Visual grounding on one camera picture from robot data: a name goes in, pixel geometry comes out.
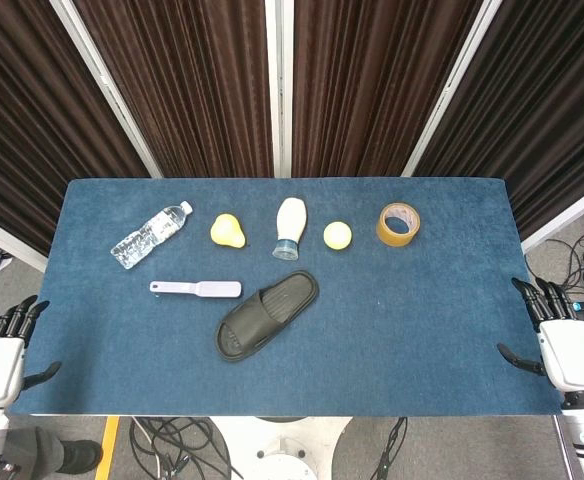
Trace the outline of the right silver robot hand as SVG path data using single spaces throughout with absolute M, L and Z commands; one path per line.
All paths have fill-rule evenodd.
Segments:
M 564 289 L 540 277 L 535 284 L 512 278 L 538 340 L 541 359 L 524 359 L 499 343 L 497 350 L 512 366 L 544 376 L 559 392 L 584 392 L 584 321 L 577 317 Z

